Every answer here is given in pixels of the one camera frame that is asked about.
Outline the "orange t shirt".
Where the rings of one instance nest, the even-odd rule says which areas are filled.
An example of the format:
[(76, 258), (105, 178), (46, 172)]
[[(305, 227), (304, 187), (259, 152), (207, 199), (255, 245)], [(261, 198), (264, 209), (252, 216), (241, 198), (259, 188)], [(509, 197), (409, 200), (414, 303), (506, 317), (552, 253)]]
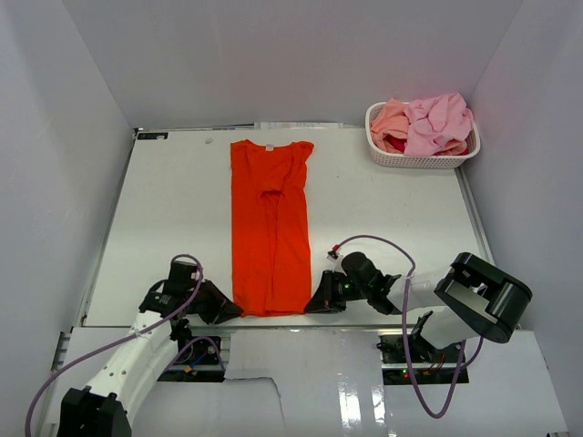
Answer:
[(302, 314), (312, 295), (305, 186), (314, 145), (230, 146), (232, 292), (246, 316)]

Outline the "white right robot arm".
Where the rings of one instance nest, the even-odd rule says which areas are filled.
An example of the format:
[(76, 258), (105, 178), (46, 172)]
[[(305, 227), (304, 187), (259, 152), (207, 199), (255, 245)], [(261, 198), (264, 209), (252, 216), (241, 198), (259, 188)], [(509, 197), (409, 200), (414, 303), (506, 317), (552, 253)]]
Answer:
[(422, 309), (398, 346), (401, 355), (430, 363), (450, 346), (475, 337), (509, 342), (532, 298), (525, 283), (469, 252), (458, 254), (441, 279), (384, 274), (362, 252), (353, 252), (322, 273), (304, 310), (340, 313), (357, 300), (383, 315)]

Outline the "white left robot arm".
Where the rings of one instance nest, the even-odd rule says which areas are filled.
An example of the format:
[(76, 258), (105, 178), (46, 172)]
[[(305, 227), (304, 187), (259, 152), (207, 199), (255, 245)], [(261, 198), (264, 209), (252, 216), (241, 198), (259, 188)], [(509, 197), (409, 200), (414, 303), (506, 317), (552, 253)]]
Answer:
[(215, 326), (241, 317), (191, 255), (175, 256), (165, 279), (155, 282), (138, 306), (128, 337), (82, 389), (72, 388), (60, 405), (59, 436), (129, 436), (138, 409), (165, 373), (189, 376), (210, 365), (225, 370), (218, 337), (196, 336), (188, 317)]

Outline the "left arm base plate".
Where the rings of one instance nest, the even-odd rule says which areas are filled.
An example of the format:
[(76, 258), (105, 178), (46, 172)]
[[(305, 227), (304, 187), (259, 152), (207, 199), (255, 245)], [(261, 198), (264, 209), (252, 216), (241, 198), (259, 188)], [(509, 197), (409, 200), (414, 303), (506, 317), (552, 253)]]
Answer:
[(198, 339), (180, 355), (158, 381), (214, 383), (223, 382), (226, 359), (222, 357), (222, 338), (210, 336), (209, 340)]

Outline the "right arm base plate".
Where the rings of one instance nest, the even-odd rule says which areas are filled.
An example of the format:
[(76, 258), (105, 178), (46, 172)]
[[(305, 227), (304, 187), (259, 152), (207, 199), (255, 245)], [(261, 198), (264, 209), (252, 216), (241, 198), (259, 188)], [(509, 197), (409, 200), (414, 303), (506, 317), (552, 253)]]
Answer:
[[(405, 362), (403, 338), (401, 334), (379, 336), (376, 344), (381, 354), (381, 368), (385, 386), (411, 384), (411, 377)], [(410, 346), (415, 378), (419, 385), (443, 385), (453, 381), (461, 344), (457, 343), (428, 358), (423, 358)]]

